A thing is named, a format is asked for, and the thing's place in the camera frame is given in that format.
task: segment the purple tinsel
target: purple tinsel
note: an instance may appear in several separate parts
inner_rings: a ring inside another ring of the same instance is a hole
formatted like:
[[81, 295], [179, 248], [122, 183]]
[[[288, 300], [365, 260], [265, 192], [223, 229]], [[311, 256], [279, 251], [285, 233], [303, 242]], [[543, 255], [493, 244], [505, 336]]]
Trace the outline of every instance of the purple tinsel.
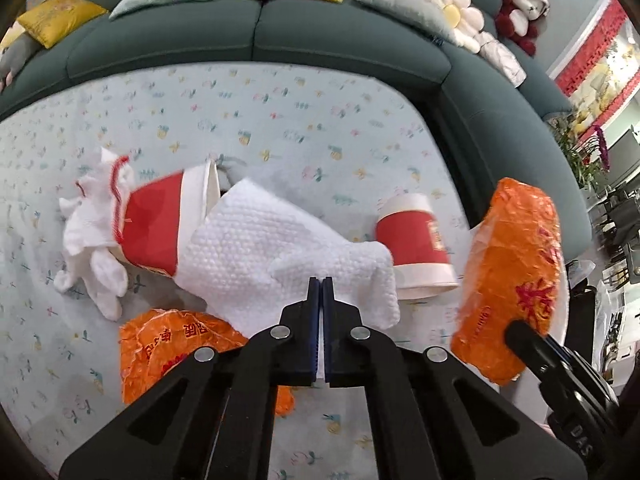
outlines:
[[596, 136], [598, 137], [598, 149], [600, 150], [600, 160], [602, 161], [602, 167], [604, 171], [609, 171], [611, 169], [611, 164], [609, 163], [609, 150], [607, 149], [607, 141], [604, 138], [604, 132], [599, 126], [596, 126], [594, 130], [596, 132]]

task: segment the sofa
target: sofa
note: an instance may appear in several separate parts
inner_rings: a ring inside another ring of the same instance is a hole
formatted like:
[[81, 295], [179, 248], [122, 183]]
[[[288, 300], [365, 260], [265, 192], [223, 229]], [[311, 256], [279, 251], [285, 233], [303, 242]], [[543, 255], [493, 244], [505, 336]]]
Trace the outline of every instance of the sofa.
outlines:
[[[120, 0], [91, 0], [113, 9]], [[472, 0], [496, 35], [501, 0]], [[538, 186], [558, 209], [566, 260], [591, 240], [586, 206], [545, 120], [571, 109], [535, 60], [505, 41], [524, 70], [515, 89], [484, 59], [438, 46], [353, 0], [211, 0], [96, 18], [28, 62], [0, 95], [0, 120], [45, 96], [140, 68], [203, 61], [286, 62], [373, 76], [402, 92], [430, 126], [471, 225], [497, 182]]]

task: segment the patterned tablecloth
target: patterned tablecloth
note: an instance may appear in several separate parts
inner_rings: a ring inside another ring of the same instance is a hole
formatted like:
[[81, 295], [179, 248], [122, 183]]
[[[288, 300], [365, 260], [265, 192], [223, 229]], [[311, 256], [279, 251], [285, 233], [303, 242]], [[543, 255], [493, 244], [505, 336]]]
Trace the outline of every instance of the patterned tablecloth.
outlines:
[[[351, 240], [372, 239], [390, 196], [428, 194], [456, 271], [470, 234], [440, 153], [415, 109], [372, 78], [272, 64], [194, 64], [112, 76], [37, 102], [0, 124], [0, 402], [52, 472], [123, 409], [118, 325], [81, 283], [58, 294], [59, 197], [98, 148], [129, 153], [141, 182], [203, 162], [233, 166]], [[178, 297], [130, 268], [124, 322]], [[459, 291], [401, 305], [398, 344], [447, 344]], [[277, 420], [270, 480], [377, 477], [364, 391], [295, 393]]]

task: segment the crumpled orange wrapper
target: crumpled orange wrapper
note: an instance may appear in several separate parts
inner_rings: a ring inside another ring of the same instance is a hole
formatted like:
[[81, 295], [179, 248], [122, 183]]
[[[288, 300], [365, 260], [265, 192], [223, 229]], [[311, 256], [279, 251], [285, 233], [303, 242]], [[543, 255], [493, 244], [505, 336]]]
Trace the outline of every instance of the crumpled orange wrapper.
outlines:
[[462, 286], [452, 352], [500, 386], [525, 365], [504, 343], [511, 321], [546, 335], [559, 293], [560, 226], [540, 189], [504, 178], [475, 234]]
[[[229, 323], [203, 312], [153, 309], [120, 327], [122, 400], [130, 404], [201, 346], [225, 352], [248, 341]], [[276, 415], [293, 411], [288, 386], [278, 387]]]

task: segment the floral print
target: floral print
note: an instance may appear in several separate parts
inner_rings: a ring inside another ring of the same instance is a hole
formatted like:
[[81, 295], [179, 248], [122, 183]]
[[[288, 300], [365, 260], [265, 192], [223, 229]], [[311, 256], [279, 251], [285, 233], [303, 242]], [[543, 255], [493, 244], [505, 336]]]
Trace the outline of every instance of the floral print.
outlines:
[[[277, 64], [191, 64], [85, 83], [0, 123], [0, 402], [53, 474], [124, 406], [118, 323], [82, 283], [58, 294], [63, 267], [59, 198], [79, 192], [98, 149], [128, 154], [139, 182], [216, 160], [248, 175], [353, 241], [374, 239], [391, 196], [431, 198], [462, 274], [470, 234], [436, 144], [414, 108], [375, 79]], [[129, 268], [126, 322], [178, 300], [174, 282]], [[423, 350], [447, 345], [459, 291], [403, 302], [389, 335]], [[376, 478], [360, 388], [297, 388], [296, 410], [276, 421], [270, 480]]]

